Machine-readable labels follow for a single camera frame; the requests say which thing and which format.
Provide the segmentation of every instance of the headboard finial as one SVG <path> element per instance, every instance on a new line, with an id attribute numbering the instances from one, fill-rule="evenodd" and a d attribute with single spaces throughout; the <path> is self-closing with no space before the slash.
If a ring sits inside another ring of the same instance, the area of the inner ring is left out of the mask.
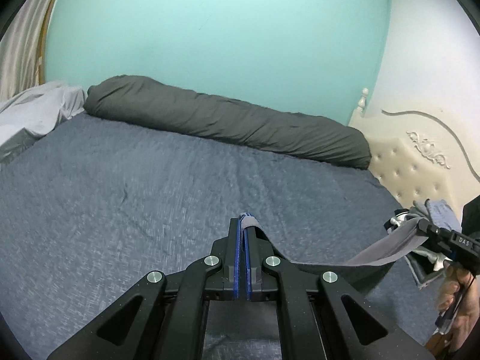
<path id="1" fill-rule="evenodd" d="M 365 109 L 368 93 L 369 93 L 369 90 L 367 88 L 363 88 L 363 91 L 361 91 L 361 98 L 358 101 L 357 109 L 361 111 Z"/>

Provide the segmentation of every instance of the hand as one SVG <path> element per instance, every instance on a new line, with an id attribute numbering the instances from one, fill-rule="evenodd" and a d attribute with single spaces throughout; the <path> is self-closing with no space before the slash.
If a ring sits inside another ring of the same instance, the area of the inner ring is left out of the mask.
<path id="1" fill-rule="evenodd" d="M 460 284 L 468 287 L 472 279 L 472 274 L 466 269 L 453 266 L 448 267 L 446 269 L 446 278 L 440 287 L 440 295 L 437 302 L 438 311 L 447 310 L 453 303 L 454 293 L 460 289 Z M 479 314 L 479 290 L 477 281 L 474 280 L 460 302 L 457 317 L 452 324 L 451 332 L 453 336 L 450 343 L 450 352 L 460 349 L 477 323 Z"/>

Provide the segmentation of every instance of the pillow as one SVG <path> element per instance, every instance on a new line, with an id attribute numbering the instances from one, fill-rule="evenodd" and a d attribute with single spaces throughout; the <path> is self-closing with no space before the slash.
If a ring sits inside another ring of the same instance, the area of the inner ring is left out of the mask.
<path id="1" fill-rule="evenodd" d="M 345 167 L 366 169 L 371 159 L 360 131 L 326 117 L 280 112 L 144 76 L 115 76 L 91 86 L 84 108 L 103 119 Z"/>

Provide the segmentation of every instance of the white wall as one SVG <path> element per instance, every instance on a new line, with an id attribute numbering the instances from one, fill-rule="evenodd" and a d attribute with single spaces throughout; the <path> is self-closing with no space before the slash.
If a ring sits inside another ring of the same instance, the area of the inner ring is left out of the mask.
<path id="1" fill-rule="evenodd" d="M 480 36 L 457 0 L 392 0 L 367 115 L 416 100 L 457 116 L 480 142 Z"/>

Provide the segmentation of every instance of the blue bedsheet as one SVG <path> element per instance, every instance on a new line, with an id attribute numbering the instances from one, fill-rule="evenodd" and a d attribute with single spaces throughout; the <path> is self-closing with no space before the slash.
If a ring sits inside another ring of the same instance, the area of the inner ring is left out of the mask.
<path id="1" fill-rule="evenodd" d="M 0 312 L 45 359 L 150 270 L 207 255 L 240 212 L 285 256 L 337 263 L 383 237 L 397 208 L 368 171 L 80 114 L 0 172 Z M 369 299 L 422 342 L 434 292 L 399 261 Z M 279 353 L 278 337 L 218 325 L 205 348 L 212 359 Z"/>

